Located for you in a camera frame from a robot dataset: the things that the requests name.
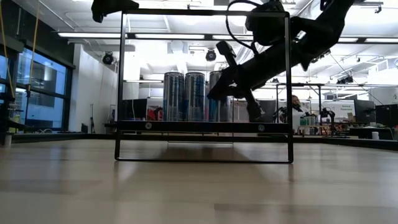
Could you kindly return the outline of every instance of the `energy drink can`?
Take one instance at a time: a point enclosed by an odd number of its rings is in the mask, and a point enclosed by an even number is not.
[[[221,77],[221,71],[210,73],[210,89],[212,89]],[[226,96],[224,99],[209,101],[209,121],[210,122],[231,122],[231,100],[232,97]]]
[[[167,72],[164,74],[163,120],[183,121],[184,74]]]
[[[205,120],[205,75],[188,72],[185,75],[185,121]]]

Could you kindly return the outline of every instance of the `ceiling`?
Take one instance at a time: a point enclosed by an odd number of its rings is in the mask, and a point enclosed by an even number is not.
[[[90,0],[40,0],[40,19],[58,31],[66,32],[119,32],[121,14],[111,14],[104,19],[102,24],[96,23],[91,18]],[[295,0],[295,4],[285,5],[285,9],[291,15],[300,13],[300,17],[316,18],[320,11],[320,0]],[[36,0],[14,0],[25,10],[35,14]],[[197,9],[221,9],[221,0],[204,0],[191,3],[192,8]],[[384,5],[379,14],[375,14],[376,7],[355,6],[352,7],[346,17],[346,26],[343,35],[347,36],[381,36],[396,37],[398,35],[398,1],[383,0]],[[139,1],[141,7],[186,7],[187,2],[183,1]],[[250,10],[247,5],[237,4],[232,10]],[[158,16],[158,15],[131,15],[128,18],[129,32],[155,32],[155,33],[208,33],[226,34],[224,17],[188,17],[188,16]],[[230,22],[231,30],[235,34],[244,34],[244,18],[233,18]],[[167,53],[167,40],[128,40],[126,44],[135,45],[136,52],[141,57],[141,73],[165,73],[176,69],[176,58]],[[103,55],[101,47],[105,45],[118,45],[118,40],[91,40],[88,50],[93,49],[98,55]],[[216,42],[187,41],[188,45],[214,48]],[[240,45],[232,42],[235,52],[238,52],[240,61],[244,62],[250,54]],[[294,82],[311,80],[325,82],[330,77],[338,78],[343,69],[352,71],[355,77],[366,77],[370,67],[377,65],[389,58],[398,58],[398,45],[358,45],[338,44],[331,49],[332,56],[326,56],[317,63],[311,64],[309,71],[304,72],[301,67],[293,68]],[[218,56],[215,62],[205,60],[205,52],[195,52],[180,57],[184,60],[187,69],[211,71],[215,69],[217,62],[224,62]]]

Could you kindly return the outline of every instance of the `white ceiling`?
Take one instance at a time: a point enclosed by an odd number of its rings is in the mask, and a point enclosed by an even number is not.
[[[287,6],[287,11],[292,15],[296,15],[310,0],[296,0],[295,6]],[[35,14],[36,0],[14,0],[30,13]],[[40,7],[40,19],[59,31],[76,31],[76,32],[119,32],[121,24],[120,13],[109,15],[104,19],[102,24],[96,23],[91,18],[91,2],[72,1],[72,0],[41,0],[48,8]],[[398,1],[383,0],[384,6],[379,14],[375,14],[375,7],[353,7],[346,18],[346,27],[343,35],[376,35],[376,36],[396,36],[398,35]],[[314,0],[311,5],[300,15],[302,17],[318,16],[319,0]],[[140,1],[141,5],[146,7],[160,7],[158,1]],[[209,8],[213,5],[213,0],[201,1],[203,8]],[[247,9],[242,5],[237,6],[238,9]],[[187,17],[187,16],[129,16],[131,32],[174,32],[174,33],[225,33],[225,21],[223,17]],[[245,33],[243,26],[231,24],[231,29],[236,34]],[[119,44],[117,40],[98,40],[91,41],[92,45]],[[142,64],[142,73],[164,73],[170,69],[174,69],[176,64],[172,60],[161,60],[161,58],[169,57],[164,49],[167,41],[143,41],[131,40],[127,44],[136,46],[136,51],[144,58]],[[216,42],[188,42],[189,45],[200,45],[204,47],[214,48]],[[232,43],[236,52],[240,46]],[[378,57],[398,57],[398,45],[356,45],[356,44],[338,44],[331,49],[331,54],[340,62],[344,69],[357,66],[367,60],[373,60]],[[208,63],[204,59],[204,54],[189,55],[184,57],[187,61],[189,70],[212,70],[215,63]],[[330,77],[342,72],[340,66],[330,57],[327,56],[319,62],[310,66],[309,72],[304,72],[300,67],[293,69],[293,75],[298,78],[311,75],[315,77]]]

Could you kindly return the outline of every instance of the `can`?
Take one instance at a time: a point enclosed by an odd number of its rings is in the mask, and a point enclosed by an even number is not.
[[[164,74],[163,120],[183,121],[184,74]]]
[[[205,120],[205,74],[188,72],[185,75],[185,121]]]
[[[210,72],[210,89],[212,89],[221,77],[221,71]],[[231,122],[231,100],[232,97],[226,96],[222,100],[209,101],[209,121],[210,122]]]

